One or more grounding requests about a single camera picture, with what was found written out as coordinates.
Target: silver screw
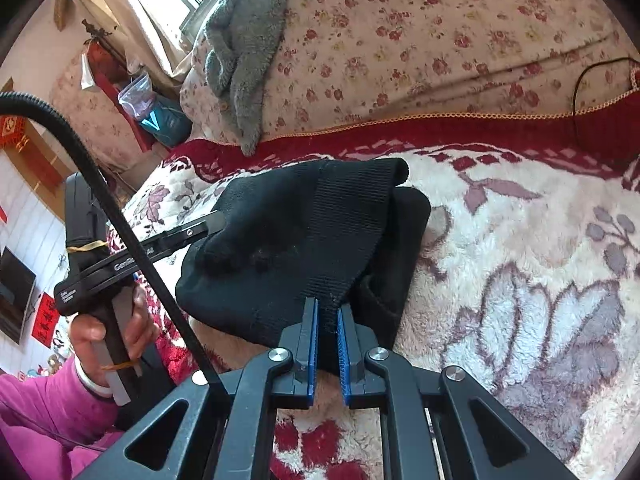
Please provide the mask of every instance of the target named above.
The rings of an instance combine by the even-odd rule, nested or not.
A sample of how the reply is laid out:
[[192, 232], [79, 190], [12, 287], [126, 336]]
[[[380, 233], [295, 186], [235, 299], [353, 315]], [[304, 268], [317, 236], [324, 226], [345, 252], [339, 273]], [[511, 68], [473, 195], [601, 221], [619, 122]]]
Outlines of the silver screw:
[[198, 386], [204, 386], [205, 384], [207, 384], [207, 378], [202, 373], [202, 370], [196, 371], [191, 376], [191, 380], [193, 381], [194, 384], [197, 384]]
[[466, 377], [466, 372], [459, 366], [448, 366], [446, 370], [444, 370], [444, 374], [451, 381], [461, 381]]
[[269, 352], [269, 359], [277, 363], [286, 360], [289, 357], [289, 350], [286, 348], [273, 348]]
[[386, 348], [382, 348], [382, 346], [376, 346], [369, 350], [369, 357], [371, 357], [374, 361], [384, 361], [387, 357], [389, 357], [389, 350]]

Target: blue gripper pad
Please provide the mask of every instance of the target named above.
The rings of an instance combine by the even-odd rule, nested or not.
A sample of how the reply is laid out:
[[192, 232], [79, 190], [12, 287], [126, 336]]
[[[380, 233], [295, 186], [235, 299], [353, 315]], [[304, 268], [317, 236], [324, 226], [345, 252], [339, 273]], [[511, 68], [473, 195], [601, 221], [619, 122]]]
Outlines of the blue gripper pad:
[[314, 301], [314, 320], [311, 325], [311, 345], [309, 345], [308, 387], [306, 398], [309, 407], [314, 405], [316, 375], [318, 372], [318, 300]]
[[349, 406], [351, 403], [351, 381], [349, 373], [349, 353], [347, 348], [347, 338], [344, 333], [344, 320], [342, 310], [338, 309], [338, 364], [340, 365], [340, 387], [344, 403]]

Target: white cuff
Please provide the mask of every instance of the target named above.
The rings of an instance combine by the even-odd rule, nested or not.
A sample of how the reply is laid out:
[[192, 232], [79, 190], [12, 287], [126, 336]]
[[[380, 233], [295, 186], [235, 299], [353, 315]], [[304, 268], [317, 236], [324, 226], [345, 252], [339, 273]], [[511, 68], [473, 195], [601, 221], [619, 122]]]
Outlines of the white cuff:
[[100, 386], [100, 384], [94, 383], [89, 378], [89, 376], [82, 369], [82, 363], [80, 362], [80, 359], [78, 359], [78, 356], [76, 356], [75, 361], [76, 361], [75, 362], [76, 373], [78, 374], [78, 378], [80, 379], [80, 382], [84, 385], [85, 388], [87, 388], [88, 390], [91, 390], [94, 394], [96, 394], [99, 397], [104, 397], [105, 399], [109, 399], [110, 397], [113, 397], [113, 394], [111, 393], [111, 388], [105, 388], [104, 386]]

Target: pink sweater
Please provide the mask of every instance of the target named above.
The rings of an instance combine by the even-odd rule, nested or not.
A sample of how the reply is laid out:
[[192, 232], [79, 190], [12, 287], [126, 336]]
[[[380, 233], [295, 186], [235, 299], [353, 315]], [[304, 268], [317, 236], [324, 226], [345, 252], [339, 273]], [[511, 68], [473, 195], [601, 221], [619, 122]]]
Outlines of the pink sweater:
[[112, 400], [100, 400], [82, 386], [73, 359], [51, 377], [21, 383], [0, 376], [0, 452], [6, 460], [13, 455], [31, 480], [69, 480], [100, 452], [49, 432], [104, 450], [122, 434], [113, 429], [116, 412]]

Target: person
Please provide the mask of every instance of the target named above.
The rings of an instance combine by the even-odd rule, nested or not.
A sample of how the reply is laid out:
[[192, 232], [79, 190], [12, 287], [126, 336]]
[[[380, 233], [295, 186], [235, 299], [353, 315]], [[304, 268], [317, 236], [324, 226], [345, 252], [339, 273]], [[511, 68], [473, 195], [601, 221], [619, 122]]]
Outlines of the person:
[[[159, 328], [140, 286], [132, 298], [123, 339], [129, 357], [137, 360], [158, 338]], [[104, 335], [95, 317], [76, 316], [69, 329], [76, 355], [57, 374], [25, 382], [0, 376], [0, 477], [69, 480], [120, 437], [113, 428], [117, 406], [92, 347]]]

